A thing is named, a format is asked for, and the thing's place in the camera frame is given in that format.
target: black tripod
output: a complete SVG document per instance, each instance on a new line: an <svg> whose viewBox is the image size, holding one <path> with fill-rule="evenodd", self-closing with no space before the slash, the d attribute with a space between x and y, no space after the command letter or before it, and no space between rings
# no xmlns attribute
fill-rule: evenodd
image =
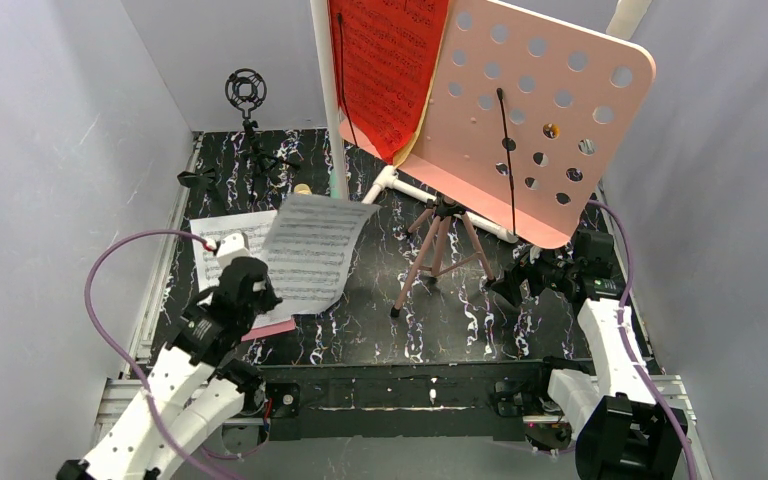
<svg viewBox="0 0 768 480"><path fill-rule="evenodd" d="M252 180L249 187L249 204L254 203L254 192L257 187L266 188L269 172L279 164L287 165L293 170L301 168L296 162L269 155L263 151L255 128L257 122L252 121L251 112L263 104L266 98L266 82L259 73L250 68L241 68L232 73L225 81L225 98L237 110L243 112L243 145L247 146L246 159L251 170Z"/></svg>

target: paper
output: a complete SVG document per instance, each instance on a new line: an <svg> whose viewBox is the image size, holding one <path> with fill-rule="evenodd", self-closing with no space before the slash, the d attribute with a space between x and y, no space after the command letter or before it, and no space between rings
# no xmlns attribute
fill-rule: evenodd
<svg viewBox="0 0 768 480"><path fill-rule="evenodd" d="M287 197L264 240L278 316L321 313L343 295L360 231L378 205L319 195Z"/></svg>
<svg viewBox="0 0 768 480"><path fill-rule="evenodd" d="M275 219L278 212L275 210L267 212L242 213L239 215L226 215L224 217L196 218L190 220L190 231L203 238L210 238L217 242L232 233L240 232L248 236L249 251L252 256L261 258L263 240L269 232L269 227ZM198 278L199 290L213 287L219 284L219 275L222 268L216 257L202 248L201 244L193 241L193 251L196 253L196 275ZM251 338L273 335L275 333L292 330L295 328L295 322L289 319L289 315L275 315L274 310L268 315L260 315L255 319L252 332L243 337L244 340Z"/></svg>
<svg viewBox="0 0 768 480"><path fill-rule="evenodd" d="M448 8L448 0L329 0L340 107L388 163L419 129Z"/></svg>

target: beige cylindrical object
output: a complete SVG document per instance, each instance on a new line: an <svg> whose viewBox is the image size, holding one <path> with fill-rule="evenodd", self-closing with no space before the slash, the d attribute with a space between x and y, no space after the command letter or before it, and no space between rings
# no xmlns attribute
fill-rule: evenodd
<svg viewBox="0 0 768 480"><path fill-rule="evenodd" d="M300 183L293 188L293 193L300 193L302 195L311 195L310 187L306 183Z"/></svg>

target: perforated music stand panel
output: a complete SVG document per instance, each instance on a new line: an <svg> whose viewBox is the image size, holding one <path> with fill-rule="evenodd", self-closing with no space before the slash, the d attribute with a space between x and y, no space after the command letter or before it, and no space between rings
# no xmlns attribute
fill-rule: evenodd
<svg viewBox="0 0 768 480"><path fill-rule="evenodd" d="M495 1L455 0L422 134L400 169L512 229L501 87L516 142L517 234L559 247L654 77L637 45Z"/></svg>

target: white pole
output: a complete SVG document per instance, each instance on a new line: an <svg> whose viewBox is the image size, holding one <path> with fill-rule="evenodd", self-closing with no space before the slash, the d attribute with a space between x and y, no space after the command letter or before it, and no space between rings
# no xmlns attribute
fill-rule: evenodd
<svg viewBox="0 0 768 480"><path fill-rule="evenodd" d="M331 54L331 22L328 18L328 0L310 0L313 36L316 38L316 56L319 57L319 77L325 99L325 119L328 122L328 141L331 144L331 197L349 198L346 179L346 157L343 137L340 136L340 109L337 106L337 82L334 79L334 58Z"/></svg>

